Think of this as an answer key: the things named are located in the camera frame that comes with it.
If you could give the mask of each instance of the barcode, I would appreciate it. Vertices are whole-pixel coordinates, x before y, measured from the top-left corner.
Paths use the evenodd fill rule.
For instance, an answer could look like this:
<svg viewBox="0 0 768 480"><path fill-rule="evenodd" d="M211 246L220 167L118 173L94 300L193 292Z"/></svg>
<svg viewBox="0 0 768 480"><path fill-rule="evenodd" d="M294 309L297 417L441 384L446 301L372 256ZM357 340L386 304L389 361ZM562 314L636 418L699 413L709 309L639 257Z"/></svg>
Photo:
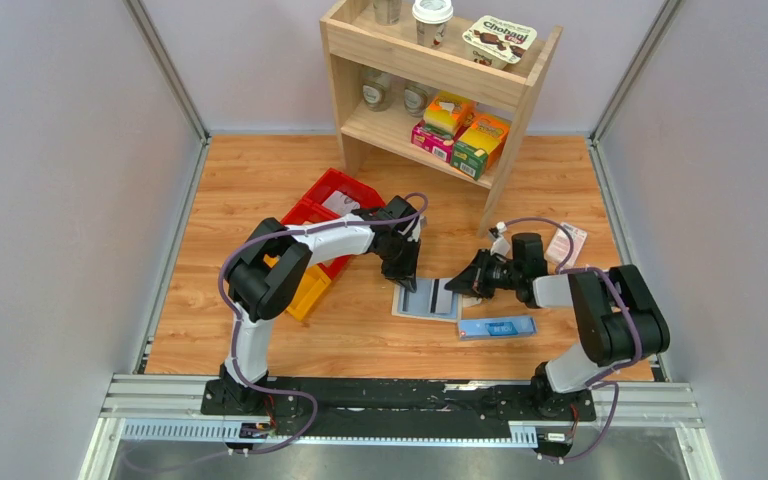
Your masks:
<svg viewBox="0 0 768 480"><path fill-rule="evenodd" d="M475 176L475 169L465 163L461 163L458 168L460 168L462 172L468 174L471 177Z"/></svg>
<svg viewBox="0 0 768 480"><path fill-rule="evenodd" d="M440 147L434 147L431 149L431 153L437 156L440 160L446 160L446 151Z"/></svg>

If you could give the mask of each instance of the metal floor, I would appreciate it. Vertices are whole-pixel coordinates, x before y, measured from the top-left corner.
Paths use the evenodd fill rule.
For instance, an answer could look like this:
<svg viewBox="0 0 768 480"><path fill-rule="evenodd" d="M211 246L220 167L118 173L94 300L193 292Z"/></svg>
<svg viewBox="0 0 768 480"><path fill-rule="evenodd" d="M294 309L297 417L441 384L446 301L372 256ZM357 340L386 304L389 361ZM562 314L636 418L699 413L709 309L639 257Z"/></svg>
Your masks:
<svg viewBox="0 0 768 480"><path fill-rule="evenodd" d="M582 426L573 453L586 448L595 427ZM216 443L123 441L110 478L163 479L689 479L672 428L612 428L602 444L583 460L552 465L531 450L461 447L374 447L293 445L245 458L221 457L161 475L143 474L121 462L123 452L135 465L162 468L184 464L224 448Z"/></svg>

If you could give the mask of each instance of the blue label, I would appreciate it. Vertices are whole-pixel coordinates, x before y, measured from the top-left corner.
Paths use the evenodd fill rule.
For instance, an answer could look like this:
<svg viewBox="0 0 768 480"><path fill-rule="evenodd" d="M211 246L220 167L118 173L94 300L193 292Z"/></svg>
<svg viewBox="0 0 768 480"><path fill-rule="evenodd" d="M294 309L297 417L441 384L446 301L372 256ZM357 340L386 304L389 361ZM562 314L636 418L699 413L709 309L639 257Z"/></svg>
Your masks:
<svg viewBox="0 0 768 480"><path fill-rule="evenodd" d="M499 337L505 335L516 335L516 327L513 322L493 322L487 324L487 333L491 336Z"/></svg>

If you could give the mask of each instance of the gray wall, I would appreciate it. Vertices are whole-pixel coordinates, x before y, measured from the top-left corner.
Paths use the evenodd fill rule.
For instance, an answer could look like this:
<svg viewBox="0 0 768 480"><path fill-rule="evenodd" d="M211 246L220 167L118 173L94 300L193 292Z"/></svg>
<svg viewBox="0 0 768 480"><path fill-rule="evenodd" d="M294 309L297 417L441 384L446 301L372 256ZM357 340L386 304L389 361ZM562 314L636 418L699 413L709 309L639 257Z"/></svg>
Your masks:
<svg viewBox="0 0 768 480"><path fill-rule="evenodd" d="M145 0L212 131L333 130L319 18L337 0ZM531 132L586 132L663 0L454 0L455 14L566 29Z"/></svg>
<svg viewBox="0 0 768 480"><path fill-rule="evenodd" d="M724 478L768 478L768 2L684 2L604 141Z"/></svg>
<svg viewBox="0 0 768 480"><path fill-rule="evenodd" d="M75 478L198 144L121 1L0 1L0 478Z"/></svg>

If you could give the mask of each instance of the wooden floor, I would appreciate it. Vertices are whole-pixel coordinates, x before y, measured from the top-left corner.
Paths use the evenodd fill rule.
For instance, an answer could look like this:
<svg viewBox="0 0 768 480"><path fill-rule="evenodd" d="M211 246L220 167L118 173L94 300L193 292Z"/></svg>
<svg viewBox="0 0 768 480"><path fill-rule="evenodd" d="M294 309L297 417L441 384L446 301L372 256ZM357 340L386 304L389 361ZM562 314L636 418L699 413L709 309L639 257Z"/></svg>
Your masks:
<svg viewBox="0 0 768 480"><path fill-rule="evenodd" d="M260 220L281 218L328 167L332 136L216 137L199 184L147 373L216 374L228 353L232 316L216 291L219 266ZM431 205L418 275L454 276L489 242L475 237L488 191L373 149L360 181L388 200L412 191ZM498 219L541 215L589 232L579 265L617 265L605 209L580 137L529 137L497 208ZM548 242L554 229L522 225ZM528 312L513 292L464 310L465 318L531 313L538 334L460 342L452 324L393 317L393 286L375 255L352 259L306 322L276 321L270 373L297 376L526 379L577 340L570 309ZM651 380L645 362L617 375Z"/></svg>

